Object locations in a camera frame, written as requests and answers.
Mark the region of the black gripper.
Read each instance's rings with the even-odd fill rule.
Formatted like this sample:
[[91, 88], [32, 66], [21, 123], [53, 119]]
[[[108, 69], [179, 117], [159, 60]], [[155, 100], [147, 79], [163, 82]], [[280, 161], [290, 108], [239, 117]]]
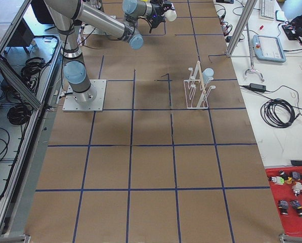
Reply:
[[151, 14], [148, 14], [148, 23], [151, 28], [157, 28], [158, 25], [167, 20], [164, 13], [168, 10], [175, 10], [171, 1], [149, 1], [152, 6]]

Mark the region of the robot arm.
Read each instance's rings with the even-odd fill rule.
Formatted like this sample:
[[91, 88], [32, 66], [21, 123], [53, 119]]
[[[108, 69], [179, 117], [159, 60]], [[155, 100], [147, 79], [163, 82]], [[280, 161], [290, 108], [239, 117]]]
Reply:
[[105, 34], [129, 43], [135, 50], [141, 48], [144, 43], [137, 29], [138, 19], [146, 19], [152, 30], [166, 20], [174, 21], [177, 18], [174, 5], [170, 1], [123, 1], [124, 22], [105, 14], [93, 3], [87, 4], [84, 1], [45, 1], [45, 3], [61, 17], [80, 20]]

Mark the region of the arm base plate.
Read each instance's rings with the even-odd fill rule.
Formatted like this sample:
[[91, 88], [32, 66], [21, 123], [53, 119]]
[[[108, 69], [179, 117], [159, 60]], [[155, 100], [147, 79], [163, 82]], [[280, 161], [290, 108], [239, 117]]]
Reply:
[[91, 79], [90, 89], [84, 93], [76, 93], [69, 85], [63, 104], [64, 112], [102, 112], [104, 107], [106, 79]]

